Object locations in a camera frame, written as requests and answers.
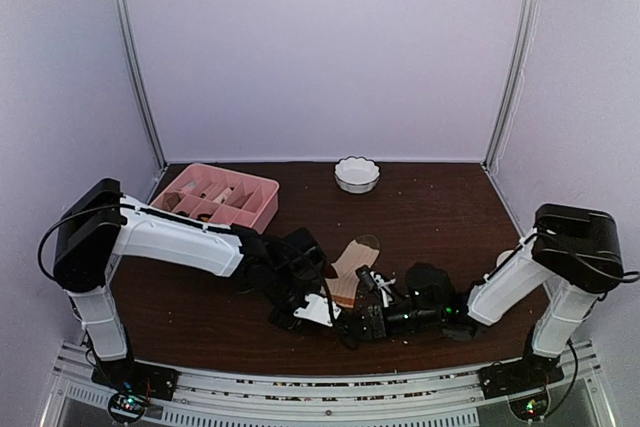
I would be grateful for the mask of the striped beige brown sock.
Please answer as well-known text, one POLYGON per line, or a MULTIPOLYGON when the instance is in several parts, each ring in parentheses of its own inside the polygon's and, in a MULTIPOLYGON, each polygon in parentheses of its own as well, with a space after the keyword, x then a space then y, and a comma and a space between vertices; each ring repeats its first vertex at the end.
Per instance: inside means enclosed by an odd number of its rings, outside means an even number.
POLYGON ((379 254, 380 242, 370 234, 361 235, 346 246, 338 259, 331 264, 336 277, 326 279, 335 304, 347 312, 355 307, 360 282, 356 270, 363 266, 372 268, 379 254))

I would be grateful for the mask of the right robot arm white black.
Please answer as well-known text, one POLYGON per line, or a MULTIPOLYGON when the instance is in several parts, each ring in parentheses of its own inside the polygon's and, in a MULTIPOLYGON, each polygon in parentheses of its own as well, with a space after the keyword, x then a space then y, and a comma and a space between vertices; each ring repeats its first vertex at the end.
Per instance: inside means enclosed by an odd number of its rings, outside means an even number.
POLYGON ((466 292, 449 274, 416 263, 404 277, 406 290, 362 266, 360 283, 377 300, 354 313, 352 332, 371 341, 439 327, 455 340, 471 340, 551 278, 560 281, 543 316, 532 327, 523 359, 513 366, 519 387, 535 387, 551 371, 594 304, 621 284, 638 281, 627 272, 614 218, 603 211, 546 203, 515 249, 500 254, 493 270, 466 292))

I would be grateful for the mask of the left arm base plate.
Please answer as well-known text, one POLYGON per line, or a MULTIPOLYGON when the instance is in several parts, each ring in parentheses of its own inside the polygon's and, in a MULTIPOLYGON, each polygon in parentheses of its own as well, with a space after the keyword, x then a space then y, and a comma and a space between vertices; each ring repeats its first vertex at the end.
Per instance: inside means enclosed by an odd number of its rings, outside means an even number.
POLYGON ((177 370, 136 361, 130 353, 124 359, 103 361, 93 348, 89 352, 94 362, 91 377, 94 383, 143 400, 173 399, 179 377, 177 370))

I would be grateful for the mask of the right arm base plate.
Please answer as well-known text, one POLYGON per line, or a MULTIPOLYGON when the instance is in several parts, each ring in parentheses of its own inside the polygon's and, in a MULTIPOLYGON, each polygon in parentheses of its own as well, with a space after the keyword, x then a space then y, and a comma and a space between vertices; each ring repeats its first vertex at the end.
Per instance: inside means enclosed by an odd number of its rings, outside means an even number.
POLYGON ((485 399, 541 389, 564 379, 558 360, 549 358, 498 362, 479 369, 477 375, 485 399))

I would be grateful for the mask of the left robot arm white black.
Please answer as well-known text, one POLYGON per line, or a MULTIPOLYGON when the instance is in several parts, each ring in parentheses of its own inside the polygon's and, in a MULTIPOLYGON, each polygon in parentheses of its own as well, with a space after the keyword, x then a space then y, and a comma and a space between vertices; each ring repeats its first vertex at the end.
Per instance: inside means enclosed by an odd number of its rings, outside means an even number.
POLYGON ((56 240, 52 268, 41 273, 68 295, 90 340, 97 366, 123 391, 137 389, 144 371, 111 293, 115 257, 153 259, 219 278, 240 275, 272 304, 272 321, 285 330, 311 322, 338 331, 347 315, 323 276, 326 256, 300 228, 281 238, 239 224, 206 223, 162 211, 124 194, 104 178, 42 236, 42 255, 56 240))

